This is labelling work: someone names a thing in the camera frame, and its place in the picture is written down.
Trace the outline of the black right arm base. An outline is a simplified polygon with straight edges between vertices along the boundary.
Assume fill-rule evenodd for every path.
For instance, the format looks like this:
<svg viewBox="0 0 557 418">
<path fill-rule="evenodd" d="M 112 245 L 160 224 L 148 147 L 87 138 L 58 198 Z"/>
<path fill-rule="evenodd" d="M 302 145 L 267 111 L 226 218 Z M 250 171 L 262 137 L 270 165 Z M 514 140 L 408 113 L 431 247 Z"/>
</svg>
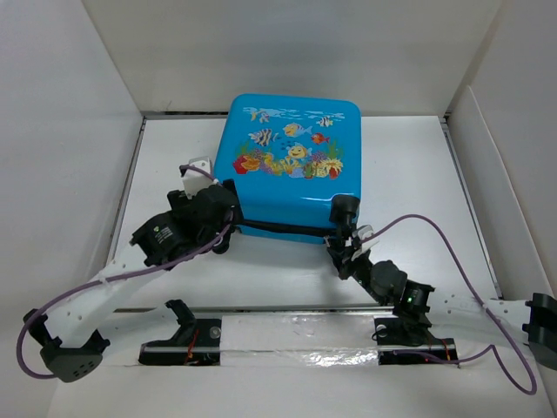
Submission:
<svg viewBox="0 0 557 418">
<path fill-rule="evenodd" d="M 397 317 L 374 319 L 372 340 L 380 366 L 440 364 L 459 359 L 453 338 L 434 337 L 429 327 L 405 323 Z"/>
</svg>

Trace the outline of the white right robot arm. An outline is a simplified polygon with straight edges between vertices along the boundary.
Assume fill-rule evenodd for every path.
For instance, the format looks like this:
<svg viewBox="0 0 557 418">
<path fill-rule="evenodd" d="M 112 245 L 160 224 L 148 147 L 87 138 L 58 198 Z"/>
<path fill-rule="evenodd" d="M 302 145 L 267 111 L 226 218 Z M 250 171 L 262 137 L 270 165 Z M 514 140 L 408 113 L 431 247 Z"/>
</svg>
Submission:
<svg viewBox="0 0 557 418">
<path fill-rule="evenodd" d="M 392 261 L 372 263 L 364 241 L 325 238 L 342 280 L 353 278 L 389 315 L 374 321 L 373 339 L 383 364 L 430 361 L 458 364 L 453 337 L 436 337 L 434 327 L 458 328 L 479 337 L 501 336 L 512 347 L 529 349 L 535 361 L 556 368 L 556 300 L 534 293 L 528 300 L 478 300 L 441 293 L 410 280 Z"/>
</svg>

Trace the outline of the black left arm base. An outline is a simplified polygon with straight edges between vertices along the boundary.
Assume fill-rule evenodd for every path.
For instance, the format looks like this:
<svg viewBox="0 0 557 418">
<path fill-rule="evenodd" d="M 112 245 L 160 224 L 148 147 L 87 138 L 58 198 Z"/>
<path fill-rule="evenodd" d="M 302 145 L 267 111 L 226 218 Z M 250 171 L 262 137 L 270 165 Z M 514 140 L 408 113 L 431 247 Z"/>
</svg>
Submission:
<svg viewBox="0 0 557 418">
<path fill-rule="evenodd" d="M 196 318 L 182 300 L 168 300 L 165 306 L 177 317 L 178 329 L 167 340 L 144 343 L 138 363 L 143 366 L 217 366 L 220 364 L 220 318 Z"/>
</svg>

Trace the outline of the blue hard-shell suitcase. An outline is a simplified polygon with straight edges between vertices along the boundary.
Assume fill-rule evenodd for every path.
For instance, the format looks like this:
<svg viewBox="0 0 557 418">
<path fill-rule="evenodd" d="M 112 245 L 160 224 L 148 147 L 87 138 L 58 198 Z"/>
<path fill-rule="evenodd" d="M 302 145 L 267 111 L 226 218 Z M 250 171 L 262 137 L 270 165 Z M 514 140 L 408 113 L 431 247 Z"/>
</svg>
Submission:
<svg viewBox="0 0 557 418">
<path fill-rule="evenodd" d="M 247 236 L 321 244 L 336 196 L 361 196 L 359 107 L 346 100 L 245 93 L 231 104 L 213 165 L 232 181 Z"/>
</svg>

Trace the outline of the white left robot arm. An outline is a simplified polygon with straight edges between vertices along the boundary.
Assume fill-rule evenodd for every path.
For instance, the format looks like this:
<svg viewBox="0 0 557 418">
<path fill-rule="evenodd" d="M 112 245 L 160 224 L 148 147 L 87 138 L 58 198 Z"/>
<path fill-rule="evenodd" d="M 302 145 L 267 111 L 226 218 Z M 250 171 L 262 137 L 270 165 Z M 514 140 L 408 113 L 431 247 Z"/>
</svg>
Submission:
<svg viewBox="0 0 557 418">
<path fill-rule="evenodd" d="M 17 363 L 30 377 L 73 382 L 102 361 L 111 344 L 98 328 L 141 287 L 175 266 L 224 253 L 242 219 L 232 180 L 189 198 L 169 192 L 171 208 L 145 221 L 115 258 L 91 280 L 29 311 L 17 337 Z"/>
</svg>

